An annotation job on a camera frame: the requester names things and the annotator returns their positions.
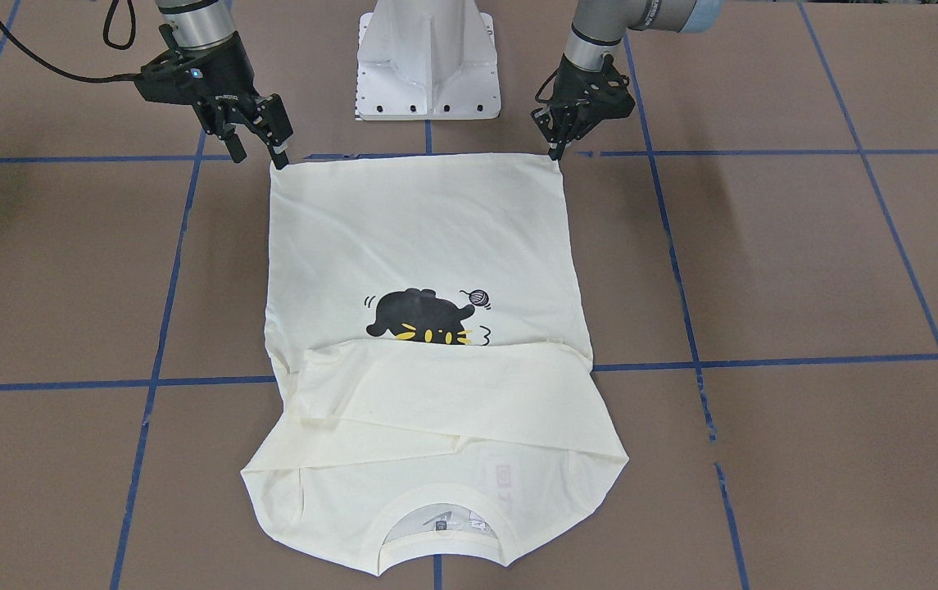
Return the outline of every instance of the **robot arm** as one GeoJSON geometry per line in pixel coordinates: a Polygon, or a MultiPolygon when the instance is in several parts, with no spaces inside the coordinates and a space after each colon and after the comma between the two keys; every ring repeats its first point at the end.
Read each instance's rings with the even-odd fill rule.
{"type": "Polygon", "coordinates": [[[156,0],[165,24],[159,33],[165,52],[140,68],[133,82],[144,100],[191,105],[207,134],[217,135],[239,163],[247,157],[236,125],[269,146],[280,169],[289,163],[286,142],[293,135],[278,94],[254,89],[254,70],[229,7],[220,0],[156,0]]]}
{"type": "Polygon", "coordinates": [[[716,20],[723,0],[578,0],[578,10],[557,70],[535,100],[531,113],[559,160],[574,139],[584,138],[601,120],[623,119],[636,107],[629,78],[614,68],[614,53],[625,31],[672,30],[700,33],[716,20]],[[550,98],[541,94],[552,83],[550,98]]]}

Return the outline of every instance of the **black cat graphic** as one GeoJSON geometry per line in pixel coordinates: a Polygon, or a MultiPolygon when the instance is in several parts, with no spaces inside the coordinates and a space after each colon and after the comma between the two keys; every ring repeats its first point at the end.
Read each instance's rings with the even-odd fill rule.
{"type": "Polygon", "coordinates": [[[472,303],[458,307],[436,297],[431,288],[408,288],[378,300],[374,324],[367,326],[367,334],[380,336],[391,332],[400,340],[416,343],[471,344],[471,331],[465,329],[461,321],[475,312],[472,303]]]}

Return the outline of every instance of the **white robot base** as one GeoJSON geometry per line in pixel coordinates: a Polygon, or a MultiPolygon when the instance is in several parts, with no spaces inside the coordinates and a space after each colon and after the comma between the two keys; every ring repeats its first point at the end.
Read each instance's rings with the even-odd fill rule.
{"type": "Polygon", "coordinates": [[[475,0],[378,0],[360,17],[357,120],[501,112],[494,19],[475,0]]]}

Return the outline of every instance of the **black cable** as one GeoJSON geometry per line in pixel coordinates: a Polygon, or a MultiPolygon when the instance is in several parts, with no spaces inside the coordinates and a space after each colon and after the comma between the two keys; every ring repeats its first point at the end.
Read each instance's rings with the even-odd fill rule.
{"type": "Polygon", "coordinates": [[[54,72],[54,74],[64,75],[64,77],[67,79],[74,79],[75,82],[86,82],[88,84],[104,84],[106,82],[131,82],[133,81],[133,79],[138,78],[138,75],[136,74],[116,74],[116,75],[109,75],[109,77],[106,77],[106,78],[88,78],[86,77],[86,75],[71,74],[71,72],[61,70],[60,67],[57,67],[56,65],[53,65],[52,63],[49,63],[46,60],[44,60],[42,57],[35,55],[35,52],[33,52],[33,50],[26,48],[23,43],[20,43],[20,41],[16,40],[16,37],[13,37],[13,33],[11,33],[9,29],[7,29],[7,26],[3,24],[2,20],[0,20],[0,30],[3,31],[3,34],[5,34],[5,36],[7,36],[7,39],[11,40],[11,43],[13,43],[13,45],[16,45],[16,48],[22,50],[22,52],[25,52],[25,55],[27,55],[28,57],[31,57],[31,59],[35,60],[35,62],[37,62],[39,65],[41,65],[42,67],[45,67],[46,70],[50,70],[54,72]]]}
{"type": "Polygon", "coordinates": [[[134,14],[134,0],[127,0],[127,8],[130,11],[130,39],[127,39],[127,42],[121,45],[112,43],[112,40],[108,38],[108,34],[112,31],[112,17],[116,15],[116,8],[119,6],[120,0],[112,0],[112,4],[108,7],[108,16],[105,16],[105,29],[102,31],[101,37],[109,48],[125,52],[133,46],[134,38],[138,37],[138,15],[134,14]]]}

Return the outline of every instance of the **white fabric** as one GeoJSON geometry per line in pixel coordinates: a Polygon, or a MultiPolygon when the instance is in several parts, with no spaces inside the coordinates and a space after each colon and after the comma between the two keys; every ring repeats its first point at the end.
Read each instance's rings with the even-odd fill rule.
{"type": "Polygon", "coordinates": [[[371,574],[507,565],[600,505],[628,458],[589,378],[555,163],[297,165],[273,170],[270,219],[284,411],[242,472],[266,533],[371,574]],[[416,533],[433,505],[478,530],[416,533]]]}

